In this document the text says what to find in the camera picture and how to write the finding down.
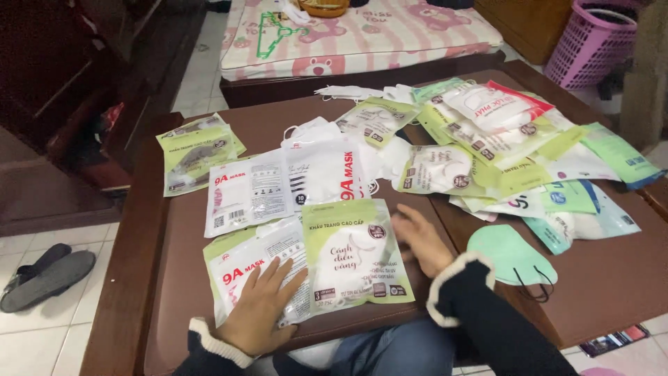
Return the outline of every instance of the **qr code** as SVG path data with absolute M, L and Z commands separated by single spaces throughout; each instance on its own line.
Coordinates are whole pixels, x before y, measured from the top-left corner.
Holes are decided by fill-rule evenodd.
M 232 213 L 230 213 L 230 216 L 229 216 L 228 219 L 232 220 L 234 218 L 243 217 L 243 216 L 244 216 L 244 209 L 241 209 L 241 210 L 233 211 Z
M 622 219 L 624 220 L 624 222 L 626 222 L 629 225 L 635 224 L 633 219 L 631 219 L 631 217 L 629 217 L 628 215 L 622 215 Z
M 218 227 L 224 226 L 224 225 L 225 225 L 225 216 L 224 215 L 221 215 L 218 218 L 214 218 L 213 228 L 218 228 Z

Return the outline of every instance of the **pink laundry basket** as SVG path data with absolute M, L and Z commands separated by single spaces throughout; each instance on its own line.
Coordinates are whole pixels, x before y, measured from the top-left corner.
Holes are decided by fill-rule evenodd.
M 583 4 L 622 5 L 631 1 L 574 0 L 573 13 L 554 49 L 544 74 L 567 90 L 598 84 L 615 65 L 633 52 L 637 24 L 633 19 L 604 9 L 583 9 Z M 603 21 L 593 14 L 619 20 Z

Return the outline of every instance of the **bed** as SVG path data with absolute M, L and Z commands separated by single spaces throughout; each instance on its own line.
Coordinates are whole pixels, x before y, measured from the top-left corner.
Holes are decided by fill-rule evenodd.
M 271 0 L 232 0 L 219 64 L 231 108 L 308 96 L 326 85 L 382 88 L 397 75 L 417 84 L 504 58 L 501 35 L 472 8 L 371 0 L 302 26 L 277 10 Z

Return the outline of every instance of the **black sleeve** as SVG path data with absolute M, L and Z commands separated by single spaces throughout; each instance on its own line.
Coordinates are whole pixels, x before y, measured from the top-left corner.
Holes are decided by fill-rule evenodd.
M 445 278 L 439 275 L 434 280 L 435 284 L 442 284 L 432 285 L 432 318 L 441 326 L 453 326 L 442 323 L 458 321 L 497 376 L 577 376 L 559 350 L 492 291 L 488 286 L 493 282 L 489 281 L 490 268 L 479 260 L 468 259 L 458 260 L 458 268 L 446 273 Z M 438 294 L 437 302 L 433 301 L 433 294 Z
M 206 322 L 198 317 L 190 320 L 188 352 L 173 376 L 239 376 L 254 360 L 211 337 Z

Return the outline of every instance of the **pink bear print mattress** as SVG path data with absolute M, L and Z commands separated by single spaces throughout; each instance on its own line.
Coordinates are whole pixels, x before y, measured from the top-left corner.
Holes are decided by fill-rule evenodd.
M 304 26 L 279 20 L 273 0 L 232 0 L 220 52 L 228 81 L 386 70 L 496 52 L 503 39 L 471 9 L 425 0 L 371 0 Z

